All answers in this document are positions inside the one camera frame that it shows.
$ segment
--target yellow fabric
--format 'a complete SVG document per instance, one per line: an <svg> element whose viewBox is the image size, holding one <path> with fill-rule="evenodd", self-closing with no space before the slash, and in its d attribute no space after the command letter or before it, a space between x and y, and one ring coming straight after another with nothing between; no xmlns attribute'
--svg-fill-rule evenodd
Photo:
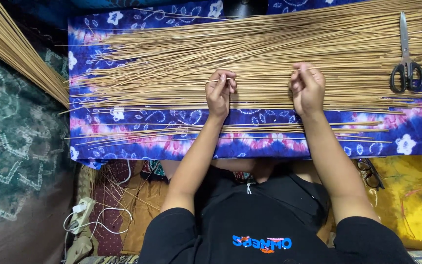
<svg viewBox="0 0 422 264"><path fill-rule="evenodd" d="M382 224L409 249L422 250L422 156L372 158L385 189L366 190Z"/></svg>

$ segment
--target scissors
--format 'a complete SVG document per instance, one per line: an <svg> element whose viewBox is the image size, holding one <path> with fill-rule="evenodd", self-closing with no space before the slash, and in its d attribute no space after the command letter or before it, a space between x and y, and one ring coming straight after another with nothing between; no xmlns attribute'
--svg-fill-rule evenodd
<svg viewBox="0 0 422 264"><path fill-rule="evenodd" d="M394 93L403 93L405 90L417 92L422 85L422 68L418 63L415 63L410 58L410 51L408 49L408 30L407 19L405 12L400 14L400 40L401 40L401 62L398 64L390 74L390 90ZM418 72L418 83L413 84L413 72ZM395 86L395 74L400 75L400 88Z"/></svg>

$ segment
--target table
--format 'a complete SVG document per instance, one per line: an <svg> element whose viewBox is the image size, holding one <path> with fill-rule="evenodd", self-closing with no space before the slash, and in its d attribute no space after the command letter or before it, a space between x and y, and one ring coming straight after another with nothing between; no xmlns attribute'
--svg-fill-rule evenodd
<svg viewBox="0 0 422 264"><path fill-rule="evenodd" d="M322 8L335 4L352 3L355 0L270 0L267 14L278 14L303 9ZM96 61L96 54L102 52L101 46L79 46L83 43L107 38L111 34L124 32L125 29L157 28L210 22L207 18L170 18L163 12L196 16L222 16L222 1L210 0L189 2L180 5L148 8L157 12L142 10L123 10L104 14L93 14L74 17L69 20L69 76L70 94L88 93L89 88L77 87L74 81L84 78L82 75L91 69L108 69L121 66L118 62ZM71 98L71 108L80 106L83 98ZM208 115L207 110L195 111L137 111L124 112L122 108L110 113L97 114L99 109L78 109L71 111L71 137L92 132L127 132L154 129L153 125L121 125L121 123L183 123L203 124ZM382 120L378 128L388 128L390 132L364 133L374 137L372 142L340 142L350 157L370 157L399 154L422 154L422 108L401 110L405 115L385 115L353 112L325 112L330 123L361 122ZM226 123L294 123L299 117L293 110L231 110ZM286 138L302 138L301 134L252 134L254 137L267 139L232 139L238 135L223 135L218 143L214 158L252 158L261 156L310 158L305 140ZM147 140L147 143L98 147L82 144L86 138L71 139L71 158L93 168L100 168L109 159L169 159L180 160L191 146L193 135L177 135L180 141Z"/></svg>

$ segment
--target black scissor handle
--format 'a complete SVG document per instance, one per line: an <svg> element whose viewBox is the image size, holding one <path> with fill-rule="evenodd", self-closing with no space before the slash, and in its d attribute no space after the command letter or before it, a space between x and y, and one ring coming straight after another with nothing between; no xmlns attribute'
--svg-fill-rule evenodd
<svg viewBox="0 0 422 264"><path fill-rule="evenodd" d="M411 75L408 76L408 90L412 92L418 92L419 89L421 89L422 85L422 68L418 63L415 62L410 63L409 66L411 67L411 70L409 70L409 72L411 72ZM416 84L416 86L413 85L414 70L418 72L418 83Z"/></svg>
<svg viewBox="0 0 422 264"><path fill-rule="evenodd" d="M395 74L400 74L400 89L395 86ZM394 93L403 93L407 89L407 77L405 75L405 66L398 64L390 74L390 90Z"/></svg>

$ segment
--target drawstring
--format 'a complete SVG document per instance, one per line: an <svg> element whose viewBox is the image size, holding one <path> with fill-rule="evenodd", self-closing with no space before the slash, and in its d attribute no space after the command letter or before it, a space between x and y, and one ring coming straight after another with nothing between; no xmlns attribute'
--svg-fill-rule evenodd
<svg viewBox="0 0 422 264"><path fill-rule="evenodd" d="M247 194L248 195L251 195L252 194L252 191L250 191L250 184L252 184L253 182L251 182L251 183L247 183Z"/></svg>

